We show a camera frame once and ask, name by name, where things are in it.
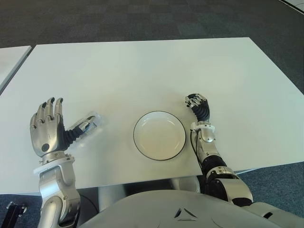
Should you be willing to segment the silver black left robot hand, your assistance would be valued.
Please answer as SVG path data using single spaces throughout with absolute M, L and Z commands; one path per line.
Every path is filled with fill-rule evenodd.
M 56 152 L 64 152 L 83 135 L 95 120 L 91 115 L 70 130 L 64 127 L 63 98 L 50 98 L 42 103 L 30 120 L 31 142 L 40 158 Z

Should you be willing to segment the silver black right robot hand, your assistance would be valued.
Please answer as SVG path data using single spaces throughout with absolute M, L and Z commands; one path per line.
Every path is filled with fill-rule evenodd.
M 198 122 L 209 122 L 210 109 L 207 99 L 201 94 L 190 94 L 185 97 L 185 103 L 192 110 Z

